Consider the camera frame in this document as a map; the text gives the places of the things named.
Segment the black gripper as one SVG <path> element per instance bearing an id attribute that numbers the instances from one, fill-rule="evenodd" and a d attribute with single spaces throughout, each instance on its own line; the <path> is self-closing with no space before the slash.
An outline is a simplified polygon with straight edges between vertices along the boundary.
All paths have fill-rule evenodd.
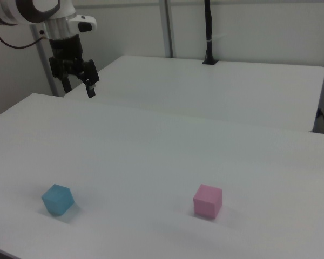
<path id="1" fill-rule="evenodd" d="M 79 35 L 59 40 L 50 39 L 49 43 L 53 54 L 49 58 L 51 72 L 54 78 L 62 82 L 64 92 L 72 90 L 68 74 L 78 76 L 82 73 L 80 79 L 85 84 L 87 95 L 89 98 L 94 97 L 99 75 L 92 59 L 83 61 Z"/>

